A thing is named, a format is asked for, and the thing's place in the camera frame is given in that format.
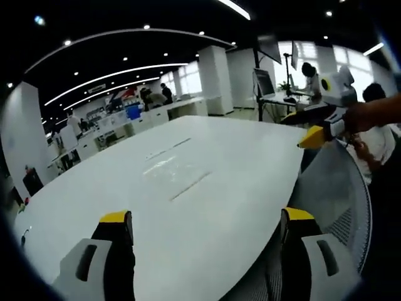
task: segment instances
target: oval table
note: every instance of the oval table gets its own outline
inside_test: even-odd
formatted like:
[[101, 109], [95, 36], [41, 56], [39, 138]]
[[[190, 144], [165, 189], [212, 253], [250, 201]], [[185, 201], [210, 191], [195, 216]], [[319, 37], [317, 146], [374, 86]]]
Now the oval table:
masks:
[[188, 116], [133, 136], [46, 185], [15, 234], [51, 284], [106, 213], [132, 212], [135, 297], [219, 300], [254, 263], [291, 196], [305, 129]]

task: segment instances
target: black ceiling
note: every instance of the black ceiling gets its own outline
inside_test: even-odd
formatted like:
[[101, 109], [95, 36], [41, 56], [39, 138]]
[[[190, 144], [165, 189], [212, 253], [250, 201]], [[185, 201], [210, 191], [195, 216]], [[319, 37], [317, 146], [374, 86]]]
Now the black ceiling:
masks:
[[[39, 89], [42, 115], [64, 116], [63, 107], [84, 98], [88, 88], [106, 83], [115, 85], [140, 78], [160, 76], [152, 69], [125, 73], [77, 89], [57, 102], [44, 106], [48, 100], [83, 82], [110, 73], [147, 65], [185, 63], [195, 59], [200, 49], [209, 45], [229, 48], [219, 42], [177, 33], [153, 31], [118, 33], [70, 45], [24, 72], [48, 53], [63, 46], [63, 41], [76, 41], [92, 34], [119, 29], [176, 29], [235, 41], [239, 47], [252, 46], [257, 34], [274, 32], [279, 40], [310, 40], [325, 45], [332, 43], [366, 51], [377, 37], [373, 23], [355, 0], [237, 0], [248, 11], [248, 21], [218, 0], [45, 0], [8, 3], [0, 26], [2, 51], [0, 57], [0, 89], [9, 93], [7, 82], [24, 80]], [[333, 11], [327, 18], [325, 11]], [[42, 16], [46, 26], [34, 23]]]

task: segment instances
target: gray mesh chair back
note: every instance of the gray mesh chair back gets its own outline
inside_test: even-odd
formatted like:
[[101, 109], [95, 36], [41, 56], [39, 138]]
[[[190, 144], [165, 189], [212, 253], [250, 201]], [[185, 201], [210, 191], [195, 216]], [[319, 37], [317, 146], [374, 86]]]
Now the gray mesh chair back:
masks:
[[326, 143], [300, 175], [289, 206], [311, 213], [324, 232], [348, 247], [361, 272], [372, 232], [370, 197], [357, 165], [337, 140]]

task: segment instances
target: ceiling light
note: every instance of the ceiling light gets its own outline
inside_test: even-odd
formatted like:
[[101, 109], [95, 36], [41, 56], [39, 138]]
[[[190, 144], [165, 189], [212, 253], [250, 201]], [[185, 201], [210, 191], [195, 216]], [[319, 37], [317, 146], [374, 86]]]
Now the ceiling light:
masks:
[[65, 118], [65, 119], [63, 119], [63, 120], [57, 122], [56, 125], [58, 125], [58, 124], [60, 124], [60, 123], [62, 123], [62, 122], [64, 122], [64, 121], [66, 121], [67, 119], [68, 119], [68, 118]]
[[238, 6], [237, 4], [231, 2], [230, 0], [219, 0], [221, 3], [225, 4], [229, 8], [235, 10], [237, 13], [239, 13], [242, 17], [244, 17], [247, 20], [251, 19], [251, 16], [249, 13], [243, 9], [242, 7]]
[[370, 48], [368, 51], [364, 52], [364, 56], [368, 56], [369, 54], [379, 50], [381, 47], [383, 47], [384, 44], [383, 43], [379, 43], [376, 46], [373, 46], [372, 48]]
[[34, 20], [37, 25], [40, 25], [40, 26], [46, 25], [46, 22], [44, 21], [44, 19], [41, 16], [36, 16]]
[[162, 64], [162, 65], [152, 65], [152, 66], [145, 66], [145, 67], [138, 67], [138, 68], [133, 68], [133, 69], [127, 69], [127, 70], [123, 70], [123, 71], [119, 71], [119, 72], [115, 72], [115, 73], [111, 73], [108, 75], [105, 75], [103, 77], [98, 77], [95, 78], [94, 80], [90, 80], [89, 82], [86, 83], [82, 83], [81, 85], [78, 85], [74, 88], [71, 88], [69, 90], [67, 90], [66, 92], [63, 92], [62, 94], [56, 96], [55, 98], [49, 100], [48, 102], [46, 102], [44, 105], [49, 105], [50, 103], [54, 102], [55, 100], [59, 99], [60, 97], [76, 90], [79, 88], [82, 88], [86, 85], [89, 85], [90, 83], [94, 83], [97, 82], [98, 80], [104, 80], [105, 78], [108, 77], [114, 77], [115, 75], [119, 75], [119, 74], [123, 74], [123, 73], [128, 73], [128, 72], [132, 72], [132, 71], [139, 71], [139, 70], [145, 70], [145, 69], [153, 69], [153, 68], [163, 68], [163, 67], [173, 67], [173, 66], [186, 66], [188, 65], [188, 63], [174, 63], [174, 64]]
[[[153, 78], [147, 78], [146, 80], [159, 80], [160, 79], [160, 77], [153, 77]], [[121, 86], [117, 86], [117, 87], [113, 87], [113, 88], [110, 88], [110, 89], [108, 89], [108, 90], [105, 90], [105, 91], [102, 91], [102, 92], [99, 92], [99, 93], [96, 93], [96, 94], [93, 94], [93, 95], [91, 95], [91, 96], [89, 96], [89, 97], [86, 97], [86, 98], [84, 98], [83, 100], [80, 100], [79, 102], [76, 102], [76, 103], [73, 103], [72, 105], [69, 105], [68, 107], [66, 107], [66, 108], [64, 108], [64, 111], [65, 110], [68, 110], [69, 108], [71, 108], [71, 107], [74, 107], [75, 105], [78, 105], [79, 103], [81, 103], [81, 102], [84, 102], [85, 100], [88, 100], [88, 99], [90, 99], [90, 98], [92, 98], [92, 97], [96, 97], [96, 96], [99, 96], [99, 95], [101, 95], [101, 94], [103, 94], [103, 93], [105, 93], [105, 92], [109, 92], [109, 91], [112, 91], [112, 90], [116, 90], [116, 89], [119, 89], [119, 88], [122, 88], [122, 87], [125, 87], [126, 89], [128, 89], [128, 87], [126, 87], [125, 85], [135, 85], [135, 84], [137, 84], [137, 83], [141, 83], [141, 82], [143, 82], [143, 81], [138, 81], [138, 82], [132, 82], [132, 83], [126, 83], [126, 84], [124, 84], [124, 85], [121, 85]]]

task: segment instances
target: window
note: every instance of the window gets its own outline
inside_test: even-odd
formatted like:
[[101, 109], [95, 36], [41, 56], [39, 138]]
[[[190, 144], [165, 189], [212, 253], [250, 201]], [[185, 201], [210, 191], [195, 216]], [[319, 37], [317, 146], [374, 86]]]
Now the window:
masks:
[[178, 70], [182, 94], [202, 92], [201, 77], [199, 76], [198, 62], [193, 61]]
[[[288, 70], [289, 74], [293, 76], [294, 84], [299, 88], [304, 88], [306, 86], [306, 78], [301, 71], [302, 64], [306, 62], [311, 64], [319, 73], [318, 54], [314, 43], [296, 42], [295, 44], [298, 48], [299, 56], [297, 70], [291, 66], [291, 58], [288, 58]], [[280, 50], [282, 65], [274, 62], [274, 76], [276, 78], [277, 85], [279, 83], [287, 82], [287, 69], [284, 54], [292, 54], [292, 42], [279, 42], [278, 48]]]
[[162, 83], [165, 83], [167, 88], [170, 88], [171, 93], [173, 93], [173, 95], [177, 94], [175, 90], [174, 76], [172, 72], [168, 72], [167, 74], [162, 75], [162, 77], [160, 77], [160, 81]]
[[337, 70], [339, 70], [341, 66], [349, 67], [355, 80], [352, 86], [357, 91], [358, 101], [362, 102], [364, 89], [374, 81], [370, 60], [362, 53], [351, 49], [339, 46], [334, 46], [333, 49], [337, 62]]

